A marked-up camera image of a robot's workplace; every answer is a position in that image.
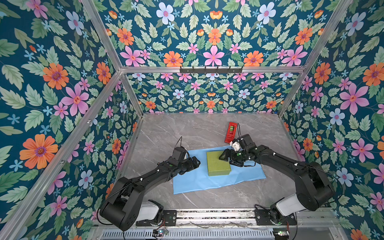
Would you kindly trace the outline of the green gift box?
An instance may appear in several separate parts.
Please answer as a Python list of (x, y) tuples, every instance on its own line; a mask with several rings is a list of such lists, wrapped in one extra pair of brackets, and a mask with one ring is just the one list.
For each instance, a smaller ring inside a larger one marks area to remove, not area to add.
[(220, 160), (224, 151), (207, 152), (207, 169), (210, 177), (226, 176), (231, 172), (229, 162)]

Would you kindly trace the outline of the light blue wrapping paper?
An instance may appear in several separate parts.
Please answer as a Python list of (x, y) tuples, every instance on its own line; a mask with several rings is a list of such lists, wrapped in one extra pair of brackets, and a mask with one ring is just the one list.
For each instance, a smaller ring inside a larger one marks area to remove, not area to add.
[(195, 191), (203, 191), (210, 189), (218, 189), (221, 187), (236, 185), (242, 182), (255, 180), (263, 180), (266, 175), (261, 165), (256, 164), (254, 167), (236, 167), (231, 166), (231, 172), (224, 176), (209, 176), (207, 165), (207, 153), (219, 151), (222, 153), (225, 149), (231, 147), (217, 147), (210, 149), (190, 150), (191, 157), (196, 157), (200, 162), (200, 166), (184, 175), (178, 175), (173, 178), (174, 194), (183, 194)]

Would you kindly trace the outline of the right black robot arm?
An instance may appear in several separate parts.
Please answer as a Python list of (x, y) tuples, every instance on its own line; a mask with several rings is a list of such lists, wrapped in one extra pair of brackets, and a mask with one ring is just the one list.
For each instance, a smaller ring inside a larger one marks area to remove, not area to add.
[(237, 167), (245, 167), (245, 162), (253, 161), (269, 166), (295, 182), (296, 193), (271, 207), (282, 216), (303, 210), (316, 211), (335, 194), (327, 173), (318, 163), (296, 161), (267, 146), (257, 146), (248, 134), (235, 139), (230, 145), (231, 148), (224, 150), (219, 160)]

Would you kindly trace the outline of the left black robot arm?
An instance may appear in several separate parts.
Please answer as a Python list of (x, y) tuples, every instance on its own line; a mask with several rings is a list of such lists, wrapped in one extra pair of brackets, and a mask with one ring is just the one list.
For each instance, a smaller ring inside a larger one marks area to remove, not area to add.
[(147, 192), (177, 175), (197, 169), (200, 164), (196, 157), (190, 157), (184, 147), (175, 147), (172, 155), (158, 163), (152, 171), (136, 178), (118, 179), (100, 206), (99, 215), (120, 230), (128, 230), (139, 219), (141, 205)]

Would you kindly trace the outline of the red tape dispenser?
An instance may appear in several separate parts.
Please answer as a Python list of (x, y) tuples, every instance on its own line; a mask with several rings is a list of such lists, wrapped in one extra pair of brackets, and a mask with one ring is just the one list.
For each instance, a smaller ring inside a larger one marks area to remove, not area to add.
[(229, 122), (229, 126), (228, 126), (226, 137), (225, 137), (225, 143), (229, 144), (236, 138), (237, 126), (238, 126), (237, 123)]

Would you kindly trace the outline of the white ventilation grille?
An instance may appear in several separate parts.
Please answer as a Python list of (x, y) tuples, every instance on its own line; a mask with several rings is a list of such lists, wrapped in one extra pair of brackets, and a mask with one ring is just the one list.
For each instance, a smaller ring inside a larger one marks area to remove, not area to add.
[(104, 230), (101, 240), (274, 240), (273, 231), (250, 229)]

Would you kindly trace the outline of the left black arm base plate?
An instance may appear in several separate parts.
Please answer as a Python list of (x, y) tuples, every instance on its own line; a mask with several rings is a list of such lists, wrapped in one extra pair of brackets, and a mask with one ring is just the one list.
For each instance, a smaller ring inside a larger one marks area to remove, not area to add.
[(178, 211), (176, 210), (164, 210), (160, 214), (157, 214), (157, 216), (153, 220), (137, 221), (136, 226), (137, 227), (160, 227), (160, 226), (174, 227), (176, 226), (177, 215), (178, 215)]

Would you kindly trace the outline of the aluminium front mounting rail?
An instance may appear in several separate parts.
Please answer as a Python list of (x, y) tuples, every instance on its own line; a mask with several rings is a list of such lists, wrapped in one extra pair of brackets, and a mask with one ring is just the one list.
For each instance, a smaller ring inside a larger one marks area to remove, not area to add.
[[(229, 208), (229, 209), (174, 209), (178, 211), (175, 227), (181, 226), (202, 226), (218, 227), (224, 225), (246, 227), (258, 226), (255, 220), (255, 208)], [(340, 227), (340, 221), (330, 208), (320, 208), (315, 212), (300, 211), (294, 213), (297, 217), (297, 226), (304, 228), (328, 228)]]

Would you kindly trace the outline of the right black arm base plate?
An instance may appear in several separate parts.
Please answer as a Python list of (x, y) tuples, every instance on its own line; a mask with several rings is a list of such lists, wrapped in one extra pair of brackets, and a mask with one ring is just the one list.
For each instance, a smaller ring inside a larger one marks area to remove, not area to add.
[(254, 213), (258, 226), (296, 226), (298, 223), (295, 214), (283, 216), (275, 209), (270, 210), (256, 206)]

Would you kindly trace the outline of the black hook rail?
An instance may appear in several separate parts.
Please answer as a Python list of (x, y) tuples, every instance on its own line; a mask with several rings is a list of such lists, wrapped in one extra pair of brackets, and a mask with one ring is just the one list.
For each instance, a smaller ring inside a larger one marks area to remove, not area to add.
[(239, 74), (243, 67), (180, 67), (181, 74)]

